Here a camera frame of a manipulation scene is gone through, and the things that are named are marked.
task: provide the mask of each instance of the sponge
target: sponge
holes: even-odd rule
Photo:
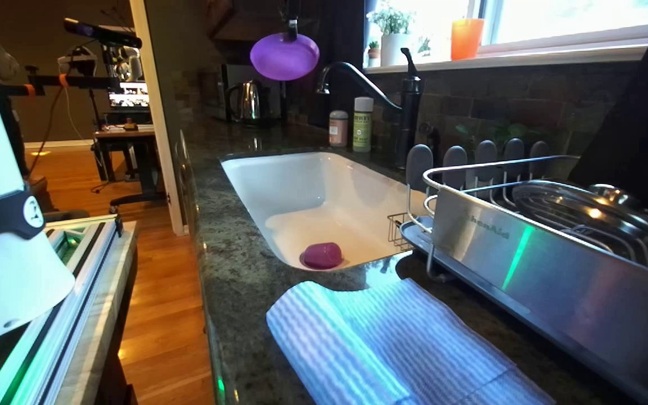
[[[340,266],[345,257],[337,243],[315,243],[299,253],[299,261],[309,268],[329,269]]]

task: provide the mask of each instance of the dish towel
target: dish towel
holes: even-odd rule
[[[553,403],[410,279],[353,293],[303,281],[266,322],[315,403]]]

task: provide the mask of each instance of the black faucet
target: black faucet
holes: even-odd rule
[[[408,153],[413,145],[417,119],[420,104],[420,76],[412,61],[410,46],[400,46],[408,56],[408,76],[403,80],[400,106],[395,106],[375,83],[371,83],[356,65],[346,61],[335,61],[321,70],[317,94],[329,92],[329,74],[345,70],[368,97],[382,101],[390,110],[398,115],[398,134],[394,139],[394,163],[403,169],[408,163]]]

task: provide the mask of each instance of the kitchen sink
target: kitchen sink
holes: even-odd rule
[[[287,266],[313,269],[299,253],[337,243],[345,269],[398,253],[395,221],[408,212],[408,186],[337,153],[290,153],[224,160],[236,195],[270,250]]]

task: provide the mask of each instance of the window sill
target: window sill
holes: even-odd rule
[[[525,68],[525,65],[581,65],[581,63],[628,63],[642,61],[648,44],[618,46],[578,46],[578,50],[540,50],[540,52],[501,52],[479,54],[467,61],[413,61],[418,71],[439,70],[489,70],[489,68]],[[404,65],[367,68],[367,74],[398,74]]]

